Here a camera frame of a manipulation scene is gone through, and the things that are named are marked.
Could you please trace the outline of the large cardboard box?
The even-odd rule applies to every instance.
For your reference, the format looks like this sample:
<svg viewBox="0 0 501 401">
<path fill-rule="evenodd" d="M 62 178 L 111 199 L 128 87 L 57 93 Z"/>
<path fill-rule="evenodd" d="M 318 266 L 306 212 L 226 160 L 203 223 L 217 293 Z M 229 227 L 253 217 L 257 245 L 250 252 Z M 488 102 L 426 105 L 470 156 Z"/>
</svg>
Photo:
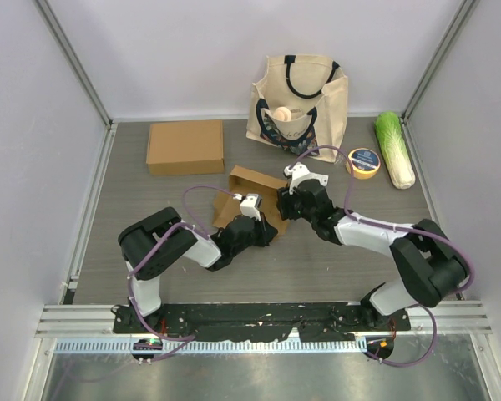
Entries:
<svg viewBox="0 0 501 401">
<path fill-rule="evenodd" d="M 222 121 L 211 119 L 151 124 L 146 165 L 153 176 L 223 173 Z"/>
</svg>

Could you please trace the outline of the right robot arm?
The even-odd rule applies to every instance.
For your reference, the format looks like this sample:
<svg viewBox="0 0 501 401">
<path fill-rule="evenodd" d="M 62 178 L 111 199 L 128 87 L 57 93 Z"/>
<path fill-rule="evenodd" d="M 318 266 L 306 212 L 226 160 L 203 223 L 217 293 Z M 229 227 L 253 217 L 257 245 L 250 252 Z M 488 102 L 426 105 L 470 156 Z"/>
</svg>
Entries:
<svg viewBox="0 0 501 401">
<path fill-rule="evenodd" d="M 282 219 L 303 219 L 323 241 L 361 247 L 393 259 L 399 278 L 372 289 L 360 301 L 360 318 L 371 330 L 382 328 L 391 315 L 406 307 L 436 307 L 471 278 L 464 257 L 432 220 L 393 225 L 367 219 L 334 206 L 325 186 L 316 179 L 293 190 L 285 186 L 276 193 Z"/>
</svg>

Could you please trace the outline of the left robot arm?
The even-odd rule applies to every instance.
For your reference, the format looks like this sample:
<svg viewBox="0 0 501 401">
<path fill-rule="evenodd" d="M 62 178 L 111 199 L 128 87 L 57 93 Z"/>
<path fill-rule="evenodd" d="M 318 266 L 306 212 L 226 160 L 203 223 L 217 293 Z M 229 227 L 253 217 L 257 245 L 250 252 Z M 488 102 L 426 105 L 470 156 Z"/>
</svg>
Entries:
<svg viewBox="0 0 501 401">
<path fill-rule="evenodd" d="M 257 218 L 238 215 L 207 236 L 184 222 L 172 207 L 127 227 L 119 234 L 118 243 L 128 271 L 129 304 L 114 309 L 114 332 L 160 330 L 160 276 L 178 260 L 188 259 L 215 272 L 250 247 L 269 246 L 277 234 L 261 212 Z"/>
</svg>

